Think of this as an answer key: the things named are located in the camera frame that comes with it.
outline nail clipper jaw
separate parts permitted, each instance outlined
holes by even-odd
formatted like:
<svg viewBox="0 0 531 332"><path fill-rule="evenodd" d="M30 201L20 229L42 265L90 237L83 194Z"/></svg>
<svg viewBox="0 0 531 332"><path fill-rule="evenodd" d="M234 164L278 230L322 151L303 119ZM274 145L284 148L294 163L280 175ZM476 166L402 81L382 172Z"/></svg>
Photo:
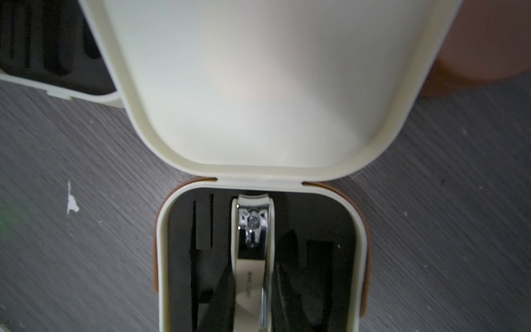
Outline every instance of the nail clipper jaw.
<svg viewBox="0 0 531 332"><path fill-rule="evenodd" d="M238 258L266 259L268 226L268 206L238 206Z"/></svg>

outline cream plastic case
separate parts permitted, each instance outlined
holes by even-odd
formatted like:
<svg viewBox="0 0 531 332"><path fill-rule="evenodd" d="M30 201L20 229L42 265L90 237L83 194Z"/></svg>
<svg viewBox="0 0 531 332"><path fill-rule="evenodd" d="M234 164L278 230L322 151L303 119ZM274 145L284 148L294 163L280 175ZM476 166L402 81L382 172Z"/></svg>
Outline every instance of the cream plastic case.
<svg viewBox="0 0 531 332"><path fill-rule="evenodd" d="M174 167L218 179L179 188L158 216L161 331L167 215L198 186L341 202L358 232L349 317L358 330L365 227L345 198L302 182L355 172L389 146L460 2L80 1L138 135Z"/></svg>

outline gray wooden surface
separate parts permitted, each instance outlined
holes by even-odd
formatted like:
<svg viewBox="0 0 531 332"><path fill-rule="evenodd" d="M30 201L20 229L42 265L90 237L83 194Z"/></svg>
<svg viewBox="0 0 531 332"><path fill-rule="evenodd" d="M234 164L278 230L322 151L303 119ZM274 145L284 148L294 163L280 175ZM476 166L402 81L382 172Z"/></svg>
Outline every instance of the gray wooden surface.
<svg viewBox="0 0 531 332"><path fill-rule="evenodd" d="M530 111L531 72L419 100L380 158L332 181L371 227L361 331L531 330ZM155 216L190 176L124 111L5 82L0 158L0 324L156 331Z"/></svg>

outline brown leather trim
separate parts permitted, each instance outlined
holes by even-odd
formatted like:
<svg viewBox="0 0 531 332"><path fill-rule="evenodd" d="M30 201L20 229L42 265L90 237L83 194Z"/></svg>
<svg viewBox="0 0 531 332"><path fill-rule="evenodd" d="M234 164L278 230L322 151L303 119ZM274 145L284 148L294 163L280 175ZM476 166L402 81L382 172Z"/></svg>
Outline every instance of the brown leather trim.
<svg viewBox="0 0 531 332"><path fill-rule="evenodd" d="M343 193L339 189L334 188L333 186L326 184L326 183L322 183L322 182L303 182L303 185L312 185L312 186L322 187L322 188L335 192L336 194L346 199L350 203L350 205L352 205L356 209L356 211L358 212L359 216L361 217L363 221L363 225L365 226L365 232L367 233L367 260L365 262L365 276L363 277L362 302L361 302L361 306L359 310L359 316L363 317L365 316L365 312L367 311L367 295L369 293L369 277L371 274L371 251L372 251L371 234L369 233L369 226L367 224L367 221L365 220L365 217L363 216L363 213L358 207L358 205L354 203L354 201L349 196L347 196L345 193Z"/></svg>
<svg viewBox="0 0 531 332"><path fill-rule="evenodd" d="M172 191L168 196L166 196L164 202L160 206L159 211L157 213L157 219L155 219L155 232L153 236L153 290L155 291L155 293L159 292L159 265L158 265L158 260L157 260L157 220L159 219L160 210L162 209L162 206L164 205L164 203L166 203L168 198L171 195L173 195L174 192L176 192L180 188L190 183L198 182L198 181L217 181L217 180L218 179L216 179L215 177L196 177L190 181L187 181L181 184L180 186L178 186L177 188L175 188L174 191Z"/></svg>

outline white paint spot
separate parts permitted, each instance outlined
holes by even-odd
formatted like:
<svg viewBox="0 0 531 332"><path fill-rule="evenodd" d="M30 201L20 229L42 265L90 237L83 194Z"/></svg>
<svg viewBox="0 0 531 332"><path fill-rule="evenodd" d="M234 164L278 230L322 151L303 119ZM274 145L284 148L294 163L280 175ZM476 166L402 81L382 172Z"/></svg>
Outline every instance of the white paint spot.
<svg viewBox="0 0 531 332"><path fill-rule="evenodd" d="M70 214L70 211L78 212L79 206L75 201L74 195L71 194L72 187L70 186L70 180L68 180L68 201L66 203L66 215Z"/></svg>

